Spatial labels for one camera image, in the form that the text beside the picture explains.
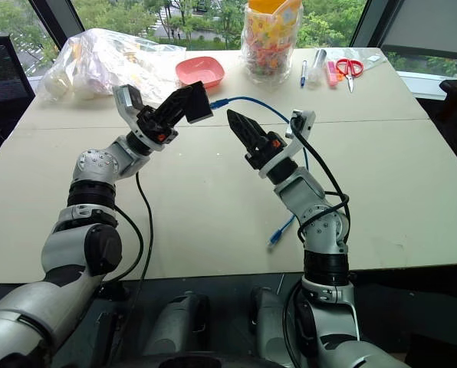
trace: robotic arm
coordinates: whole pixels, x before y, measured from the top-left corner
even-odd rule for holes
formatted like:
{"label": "robotic arm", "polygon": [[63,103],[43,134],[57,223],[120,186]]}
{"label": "robotic arm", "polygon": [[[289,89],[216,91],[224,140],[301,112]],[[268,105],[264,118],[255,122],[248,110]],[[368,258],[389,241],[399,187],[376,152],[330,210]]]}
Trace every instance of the robotic arm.
{"label": "robotic arm", "polygon": [[[354,307],[353,285],[348,281],[349,222],[333,209],[326,192],[291,158],[302,144],[290,145],[275,132],[235,111],[227,111],[228,123],[247,149],[245,158],[275,185],[275,193],[295,214],[304,234],[304,276],[301,294],[294,297],[298,348],[307,358],[317,357],[320,368],[405,368],[373,344],[362,341]],[[286,136],[307,139],[314,112],[294,110]],[[294,365],[299,359],[294,358]]]}
{"label": "robotic arm", "polygon": [[201,82],[173,92],[159,108],[140,92],[116,87],[114,98],[131,132],[106,149],[77,159],[68,195],[41,253],[43,281],[16,288],[0,301],[0,366],[47,366],[74,331],[104,276],[121,261],[114,198],[117,180],[134,175],[177,136],[174,126],[212,112]]}

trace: black cable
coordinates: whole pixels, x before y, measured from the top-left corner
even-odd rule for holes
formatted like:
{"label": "black cable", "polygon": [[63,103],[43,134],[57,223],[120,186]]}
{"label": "black cable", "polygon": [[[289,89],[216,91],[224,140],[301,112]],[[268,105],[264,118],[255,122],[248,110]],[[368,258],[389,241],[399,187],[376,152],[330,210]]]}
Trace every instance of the black cable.
{"label": "black cable", "polygon": [[301,280],[298,280],[295,285],[293,285],[288,292],[288,295],[284,301],[283,307],[283,318],[281,319],[281,323],[283,324],[283,339],[284,345],[287,348],[288,355],[290,356],[291,362],[293,363],[294,368],[301,368],[300,363],[298,362],[297,358],[295,357],[295,353],[291,347],[290,339],[288,337],[288,306],[290,305],[290,300],[292,295],[296,297],[298,292],[301,289]]}
{"label": "black cable", "polygon": [[150,239],[149,239],[149,248],[148,252],[146,254],[146,260],[145,260],[145,265],[143,266],[142,274],[140,276],[140,279],[138,281],[138,287],[136,288],[136,293],[135,293],[135,298],[133,299],[133,303],[131,304],[130,312],[128,312],[127,318],[124,321],[123,328],[120,332],[120,338],[118,339],[117,345],[114,348],[114,351],[112,352],[109,360],[108,366],[114,361],[114,358],[120,348],[121,342],[123,341],[124,338],[124,333],[126,331],[128,322],[130,322],[131,315],[133,314],[133,311],[135,309],[136,303],[138,301],[138,298],[140,296],[140,292],[142,290],[143,282],[145,280],[145,275],[146,275],[146,270],[149,267],[150,264],[150,257],[152,256],[152,247],[153,247],[153,215],[152,215],[152,208],[150,207],[149,201],[145,196],[145,193],[143,192],[142,186],[140,184],[140,178],[138,176],[138,172],[135,175],[135,180],[136,180],[136,187],[138,188],[138,191],[140,192],[140,195],[142,196],[143,201],[145,202],[146,209],[148,210],[149,213],[149,224],[150,224]]}
{"label": "black cable", "polygon": [[[341,203],[339,204],[340,207],[338,207],[339,209],[341,207],[344,207],[344,213],[348,219],[348,232],[347,234],[344,236],[344,242],[346,243],[346,241],[348,240],[348,236],[350,234],[350,229],[351,229],[351,214],[350,214],[350,209],[348,207],[348,202],[350,201],[350,197],[348,197],[347,195],[345,195],[343,193],[343,191],[341,190],[341,188],[339,187],[339,184],[337,184],[337,181],[336,179],[334,178],[334,175],[332,174],[332,172],[329,170],[329,168],[327,167],[326,163],[324,162],[324,160],[322,159],[321,155],[319,155],[319,153],[317,153],[317,151],[309,144],[309,142],[301,135],[300,131],[295,127],[294,125],[294,121],[292,120],[290,122],[290,128],[291,128],[291,131],[292,133],[297,137],[297,139],[300,141],[300,143],[302,143],[304,145],[304,147],[307,149],[307,151],[309,151],[311,153],[311,155],[316,159],[316,161],[319,163],[319,165],[321,165],[322,167],[322,170],[326,173],[327,177],[329,178],[330,182],[332,183],[333,187],[336,189],[336,192],[337,194],[339,195],[339,197],[341,198]],[[330,213],[332,211],[329,211],[327,213],[324,213],[326,211],[323,211],[319,214],[319,217],[316,217],[314,219],[311,218],[312,221],[315,221],[316,219],[326,215],[327,213]]]}
{"label": "black cable", "polygon": [[138,255],[136,256],[135,262],[132,263],[131,266],[128,267],[128,269],[123,272],[122,274],[116,276],[115,278],[111,278],[108,281],[105,281],[104,284],[112,284],[114,282],[117,282],[121,280],[122,278],[126,277],[128,274],[130,274],[131,271],[140,263],[140,259],[142,258],[143,255],[143,236],[138,227],[136,226],[135,222],[125,213],[123,212],[117,205],[114,206],[114,210],[117,211],[120,215],[124,217],[125,220],[131,225],[133,230],[136,232],[136,236],[138,236],[138,240],[140,242],[140,248],[138,250]]}

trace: red scissors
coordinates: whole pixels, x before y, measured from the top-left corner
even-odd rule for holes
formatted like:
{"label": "red scissors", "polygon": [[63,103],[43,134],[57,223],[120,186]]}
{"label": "red scissors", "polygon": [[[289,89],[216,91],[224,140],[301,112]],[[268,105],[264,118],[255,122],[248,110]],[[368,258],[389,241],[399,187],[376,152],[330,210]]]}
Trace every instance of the red scissors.
{"label": "red scissors", "polygon": [[353,92],[353,79],[363,73],[363,64],[358,60],[339,59],[336,61],[336,69],[348,79],[348,87]]}

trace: pen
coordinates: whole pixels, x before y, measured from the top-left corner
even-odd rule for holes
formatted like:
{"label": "pen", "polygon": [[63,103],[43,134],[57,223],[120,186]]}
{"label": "pen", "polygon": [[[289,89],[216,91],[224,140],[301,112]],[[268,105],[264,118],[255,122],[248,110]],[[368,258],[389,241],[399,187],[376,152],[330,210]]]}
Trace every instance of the pen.
{"label": "pen", "polygon": [[305,85],[306,76],[307,76],[307,61],[304,60],[302,62],[302,76],[300,78],[300,87],[303,87]]}

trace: white table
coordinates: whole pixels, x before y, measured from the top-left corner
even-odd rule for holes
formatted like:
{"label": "white table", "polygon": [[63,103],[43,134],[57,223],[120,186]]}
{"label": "white table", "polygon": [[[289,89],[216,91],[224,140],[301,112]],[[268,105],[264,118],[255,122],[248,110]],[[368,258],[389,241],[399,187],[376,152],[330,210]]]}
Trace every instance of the white table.
{"label": "white table", "polygon": [[[345,84],[333,91],[300,90],[298,59],[310,52],[297,52],[292,75],[281,86],[288,94],[246,82],[239,65],[227,67],[219,91],[210,91],[211,99],[245,94],[288,112],[307,107],[318,116],[321,111],[311,143],[351,198],[352,269],[456,264],[457,159],[450,148],[388,64],[360,77],[353,95]],[[218,55],[224,66],[237,64],[233,52],[208,54]],[[373,89],[376,79],[383,83]],[[368,87],[361,90],[360,85]],[[389,91],[388,98],[380,96],[382,89]],[[335,96],[342,97],[343,109]],[[319,103],[301,106],[308,100]],[[0,149],[0,283],[42,278],[41,248],[66,204],[78,153],[106,147],[128,132],[111,98],[79,105],[33,102]],[[231,105],[267,124],[267,131],[284,133],[286,126],[257,105]],[[351,106],[361,108],[348,111]],[[181,123],[176,140],[152,155],[140,171],[155,228],[148,278],[302,270],[296,223],[271,254],[266,252],[268,237],[288,211],[244,153],[224,108],[199,125]],[[302,163],[301,154],[297,158]],[[313,161],[311,172],[331,188]],[[117,183],[117,204],[148,239],[146,210],[133,179]],[[118,218],[123,262],[111,276],[128,267],[138,247],[133,230]],[[130,278],[140,272],[138,267]]]}

